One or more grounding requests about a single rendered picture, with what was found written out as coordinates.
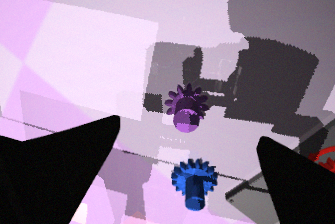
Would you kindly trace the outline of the purple gear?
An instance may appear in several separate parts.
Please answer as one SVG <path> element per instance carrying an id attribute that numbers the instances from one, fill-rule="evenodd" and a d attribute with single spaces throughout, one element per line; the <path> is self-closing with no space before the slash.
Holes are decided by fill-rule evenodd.
<path id="1" fill-rule="evenodd" d="M 173 100 L 165 101 L 165 105 L 171 107 L 166 114 L 174 114 L 173 123 L 179 131 L 185 133 L 195 131 L 199 126 L 200 119 L 204 119 L 201 110 L 209 110 L 206 104 L 202 104 L 208 100 L 208 96 L 202 95 L 199 97 L 201 90 L 201 87 L 198 87 L 195 91 L 192 91 L 191 83 L 189 83 L 186 90 L 183 90 L 182 86 L 178 84 L 177 94 L 169 91 L 168 94 Z"/>

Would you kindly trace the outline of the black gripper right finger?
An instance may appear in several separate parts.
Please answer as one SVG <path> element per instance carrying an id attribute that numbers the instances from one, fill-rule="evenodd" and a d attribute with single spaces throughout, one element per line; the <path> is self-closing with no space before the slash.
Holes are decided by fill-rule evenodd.
<path id="1" fill-rule="evenodd" d="M 335 173 L 267 136 L 256 148 L 280 224 L 335 224 Z"/>

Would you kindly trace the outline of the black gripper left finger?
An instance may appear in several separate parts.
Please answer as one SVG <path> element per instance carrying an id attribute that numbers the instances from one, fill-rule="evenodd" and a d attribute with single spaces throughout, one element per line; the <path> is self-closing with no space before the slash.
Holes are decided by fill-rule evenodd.
<path id="1" fill-rule="evenodd" d="M 112 115 L 25 141 L 0 136 L 0 183 L 20 224 L 69 224 L 119 130 Z"/>

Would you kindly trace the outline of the blue gear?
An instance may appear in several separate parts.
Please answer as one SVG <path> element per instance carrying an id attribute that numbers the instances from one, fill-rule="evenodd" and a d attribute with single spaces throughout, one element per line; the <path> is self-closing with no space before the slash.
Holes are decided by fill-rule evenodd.
<path id="1" fill-rule="evenodd" d="M 195 163 L 188 159 L 188 164 L 180 162 L 180 167 L 174 166 L 171 174 L 172 186 L 176 187 L 176 191 L 182 190 L 188 210 L 199 211 L 206 207 L 207 191 L 214 192 L 214 186 L 218 185 L 218 175 L 214 171 L 214 166 L 208 167 L 207 161 L 200 164 L 199 158 Z"/>

